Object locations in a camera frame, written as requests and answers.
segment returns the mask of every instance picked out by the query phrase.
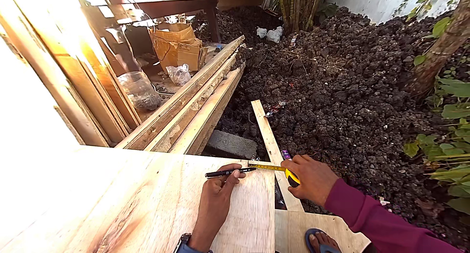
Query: blue sandal strap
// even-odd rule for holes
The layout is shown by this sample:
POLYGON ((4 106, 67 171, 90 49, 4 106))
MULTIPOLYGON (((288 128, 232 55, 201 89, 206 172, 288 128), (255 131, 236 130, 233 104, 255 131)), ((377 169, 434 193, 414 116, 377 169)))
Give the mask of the blue sandal strap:
POLYGON ((308 237, 309 235, 315 235, 316 232, 324 233, 318 228, 310 228, 307 230, 307 232, 305 232, 305 243, 307 244, 307 248, 310 253, 340 253, 338 250, 326 244, 320 244, 320 252, 315 252, 314 247, 310 244, 310 239, 308 237))

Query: white wall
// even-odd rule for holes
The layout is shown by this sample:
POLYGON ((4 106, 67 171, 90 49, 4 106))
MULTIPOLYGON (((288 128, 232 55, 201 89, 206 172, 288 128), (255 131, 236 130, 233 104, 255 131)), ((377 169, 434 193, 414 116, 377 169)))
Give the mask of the white wall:
MULTIPOLYGON (((418 6, 418 0, 327 0, 338 6, 346 6, 353 13, 367 15, 371 22, 386 22, 394 17, 408 15, 411 10, 418 6)), ((450 9, 455 9, 459 0, 447 5, 450 0, 431 0, 432 9, 427 13, 421 13, 419 17, 436 17, 450 9)))

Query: maroon sleeve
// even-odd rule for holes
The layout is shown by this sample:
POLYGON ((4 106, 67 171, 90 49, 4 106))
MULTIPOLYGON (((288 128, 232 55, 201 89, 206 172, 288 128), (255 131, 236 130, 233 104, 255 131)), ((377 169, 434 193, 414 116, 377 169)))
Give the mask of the maroon sleeve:
POLYGON ((350 187, 342 179, 331 189, 325 209, 343 218, 353 232, 362 232, 382 253, 462 253, 432 237, 429 230, 411 225, 385 210, 379 201, 350 187))

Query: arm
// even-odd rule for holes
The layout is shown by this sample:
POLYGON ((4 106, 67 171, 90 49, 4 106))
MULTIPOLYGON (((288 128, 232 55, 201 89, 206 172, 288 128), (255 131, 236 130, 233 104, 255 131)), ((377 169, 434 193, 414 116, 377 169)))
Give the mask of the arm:
MULTIPOLYGON (((240 164, 222 166, 221 170, 240 169, 240 164)), ((230 197, 239 179, 245 173, 235 170, 229 176, 209 179, 203 185, 199 213, 188 244, 182 245, 177 253, 206 253, 211 248, 215 236, 227 219, 230 197)))
POLYGON ((300 180, 297 188, 289 187, 294 196, 309 199, 343 218, 353 232, 362 232, 380 252, 461 253, 432 237, 430 231, 388 212, 371 196, 348 186, 324 163, 297 155, 292 161, 283 161, 282 166, 300 180))

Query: plastic bag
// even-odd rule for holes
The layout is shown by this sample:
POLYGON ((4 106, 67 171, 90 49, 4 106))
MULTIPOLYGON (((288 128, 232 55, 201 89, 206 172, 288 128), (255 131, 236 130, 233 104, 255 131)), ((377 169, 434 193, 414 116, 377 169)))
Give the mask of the plastic bag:
POLYGON ((258 29, 256 29, 256 35, 259 36, 259 38, 264 38, 267 34, 267 29, 264 29, 264 28, 260 28, 258 27, 258 29))
POLYGON ((162 98, 156 93, 144 72, 132 71, 117 79, 137 110, 156 110, 162 105, 162 98))
POLYGON ((282 36, 282 27, 281 26, 276 28, 276 30, 267 31, 267 34, 266 34, 266 38, 269 41, 275 42, 276 44, 279 43, 279 40, 281 39, 281 36, 282 36))
POLYGON ((166 70, 168 71, 168 76, 170 76, 170 79, 176 85, 183 86, 191 80, 188 64, 183 64, 177 68, 174 66, 168 66, 166 70))

